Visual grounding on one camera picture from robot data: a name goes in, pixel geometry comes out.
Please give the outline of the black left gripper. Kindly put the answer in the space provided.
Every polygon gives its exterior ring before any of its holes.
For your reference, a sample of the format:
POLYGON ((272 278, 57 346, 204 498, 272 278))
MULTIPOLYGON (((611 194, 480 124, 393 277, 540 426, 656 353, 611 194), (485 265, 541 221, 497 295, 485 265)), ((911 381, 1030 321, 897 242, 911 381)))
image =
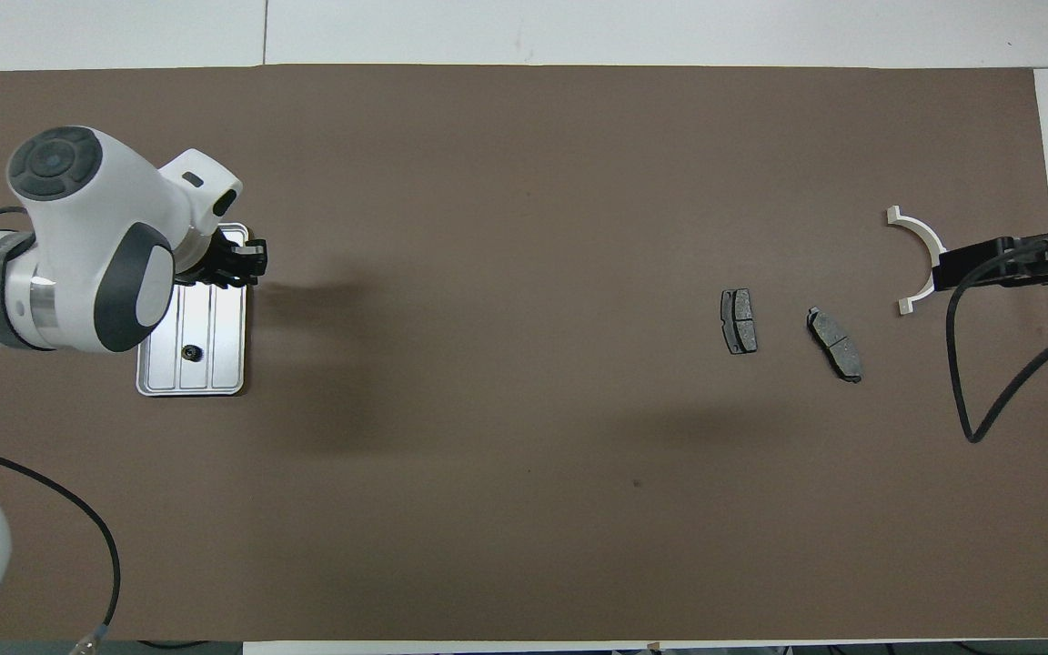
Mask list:
POLYGON ((267 262, 267 241, 249 239, 237 244, 217 230, 209 238, 208 250, 184 272, 180 286, 213 285, 216 287, 253 287, 258 285, 261 267, 255 264, 236 266, 240 262, 267 262))

